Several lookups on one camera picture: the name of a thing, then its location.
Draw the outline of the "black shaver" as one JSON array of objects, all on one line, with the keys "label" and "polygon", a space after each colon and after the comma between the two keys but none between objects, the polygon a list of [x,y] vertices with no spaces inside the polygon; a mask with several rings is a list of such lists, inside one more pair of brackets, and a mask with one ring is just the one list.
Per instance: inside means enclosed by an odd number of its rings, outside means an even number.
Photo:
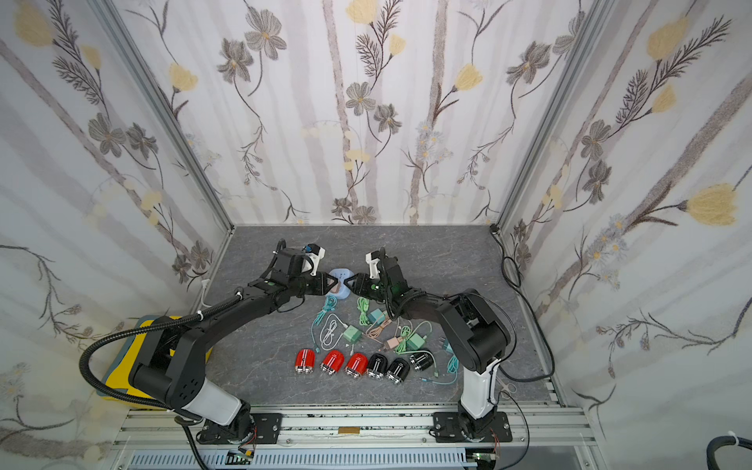
[{"label": "black shaver", "polygon": [[414,370],[426,371],[435,365],[435,360],[430,352],[414,352],[409,356],[409,362]]},{"label": "black shaver", "polygon": [[410,370],[409,362],[403,358],[396,358],[387,370],[387,378],[394,384],[399,385],[407,380]]},{"label": "black shaver", "polygon": [[368,360],[366,373],[370,378],[382,379],[386,375],[388,367],[389,360],[383,354],[376,352]]}]

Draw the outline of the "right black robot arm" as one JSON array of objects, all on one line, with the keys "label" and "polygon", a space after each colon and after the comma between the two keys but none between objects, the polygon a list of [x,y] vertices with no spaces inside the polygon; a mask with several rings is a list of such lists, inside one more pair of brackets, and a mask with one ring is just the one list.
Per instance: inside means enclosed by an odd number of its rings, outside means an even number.
[{"label": "right black robot arm", "polygon": [[344,285],[354,294],[380,303],[391,319],[440,324],[463,368],[459,411],[475,421],[490,417],[499,402],[495,395],[497,367],[517,346],[516,331],[506,311],[475,289],[439,295],[409,285],[398,259],[384,249],[367,254],[366,263],[368,272],[347,278]]}]

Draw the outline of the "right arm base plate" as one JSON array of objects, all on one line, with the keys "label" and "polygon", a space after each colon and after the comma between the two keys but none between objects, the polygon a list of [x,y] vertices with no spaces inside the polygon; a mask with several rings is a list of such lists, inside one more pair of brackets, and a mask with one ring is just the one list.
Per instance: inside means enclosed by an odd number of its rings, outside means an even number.
[{"label": "right arm base plate", "polygon": [[465,412],[435,412],[428,431],[437,443],[511,443],[513,436],[507,414],[491,412],[474,419]]}]

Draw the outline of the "pink charger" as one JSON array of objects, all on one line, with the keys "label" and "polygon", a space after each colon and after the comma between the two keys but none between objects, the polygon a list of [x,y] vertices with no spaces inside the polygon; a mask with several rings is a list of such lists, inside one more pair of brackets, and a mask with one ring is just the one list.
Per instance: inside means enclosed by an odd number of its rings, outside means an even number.
[{"label": "pink charger", "polygon": [[402,342],[403,337],[393,337],[385,343],[385,346],[389,351],[396,351],[401,346]]}]

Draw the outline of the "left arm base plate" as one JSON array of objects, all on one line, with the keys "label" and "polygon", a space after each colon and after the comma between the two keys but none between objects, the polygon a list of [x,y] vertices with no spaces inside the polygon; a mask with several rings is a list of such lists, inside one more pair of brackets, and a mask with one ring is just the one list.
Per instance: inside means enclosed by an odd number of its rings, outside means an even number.
[{"label": "left arm base plate", "polygon": [[202,445],[276,445],[281,431],[281,413],[241,411],[229,425],[207,421],[196,435]]}]

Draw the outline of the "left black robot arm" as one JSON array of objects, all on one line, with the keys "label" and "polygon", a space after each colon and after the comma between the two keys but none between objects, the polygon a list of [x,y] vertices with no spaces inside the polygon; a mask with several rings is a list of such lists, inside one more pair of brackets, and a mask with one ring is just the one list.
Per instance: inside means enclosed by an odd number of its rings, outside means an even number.
[{"label": "left black robot arm", "polygon": [[[225,428],[234,426],[243,419],[244,401],[207,378],[207,353],[247,323],[282,313],[291,299],[327,295],[338,279],[319,269],[325,254],[325,248],[317,244],[292,249],[280,240],[260,277],[238,288],[228,299],[191,315],[178,319],[167,316],[147,327],[119,331],[95,341],[80,356],[80,375],[96,391],[126,403],[171,410]],[[101,348],[138,336],[143,343],[128,383],[144,393],[144,398],[107,386],[90,367]]]}]

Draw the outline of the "teal charger end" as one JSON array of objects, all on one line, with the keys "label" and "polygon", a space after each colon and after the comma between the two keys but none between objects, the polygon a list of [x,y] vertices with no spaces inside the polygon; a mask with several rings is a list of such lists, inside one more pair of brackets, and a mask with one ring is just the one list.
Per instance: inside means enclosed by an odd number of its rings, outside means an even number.
[{"label": "teal charger end", "polygon": [[379,326],[387,319],[386,313],[384,313],[384,311],[381,311],[381,309],[374,309],[374,311],[370,311],[370,313],[368,313],[366,317],[369,321],[369,324],[373,326]]},{"label": "teal charger end", "polygon": [[460,358],[461,352],[457,348],[454,348],[451,344],[444,344],[443,349],[445,352],[456,358]]}]

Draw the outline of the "light green charger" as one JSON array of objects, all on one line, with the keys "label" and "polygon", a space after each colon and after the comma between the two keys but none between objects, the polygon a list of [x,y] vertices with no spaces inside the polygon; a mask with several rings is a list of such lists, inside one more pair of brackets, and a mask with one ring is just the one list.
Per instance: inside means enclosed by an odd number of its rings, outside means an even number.
[{"label": "light green charger", "polygon": [[394,351],[398,354],[419,351],[427,343],[427,337],[433,332],[433,326],[429,321],[421,321],[417,325],[401,325],[397,329],[397,346]]}]

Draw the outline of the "red shaver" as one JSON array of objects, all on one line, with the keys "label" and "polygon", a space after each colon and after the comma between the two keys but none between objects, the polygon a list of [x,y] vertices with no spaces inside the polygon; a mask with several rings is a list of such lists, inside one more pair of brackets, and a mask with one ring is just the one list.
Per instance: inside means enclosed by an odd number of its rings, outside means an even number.
[{"label": "red shaver", "polygon": [[361,352],[353,354],[346,365],[346,374],[354,378],[364,376],[367,372],[368,362],[369,359],[365,354]]},{"label": "red shaver", "polygon": [[321,369],[328,375],[338,373],[345,363],[345,356],[337,350],[330,351],[321,362]]},{"label": "red shaver", "polygon": [[296,356],[295,372],[299,374],[309,374],[315,369],[316,353],[312,349],[301,349]]}]

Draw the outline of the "blue round power cube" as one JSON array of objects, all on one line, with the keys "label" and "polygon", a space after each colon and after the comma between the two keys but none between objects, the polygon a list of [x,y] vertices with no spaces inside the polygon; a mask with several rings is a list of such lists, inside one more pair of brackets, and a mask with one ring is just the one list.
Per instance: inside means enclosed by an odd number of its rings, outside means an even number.
[{"label": "blue round power cube", "polygon": [[348,268],[334,268],[329,274],[337,279],[337,285],[330,291],[333,295],[348,296],[349,288],[345,281],[354,275],[354,272]]}]

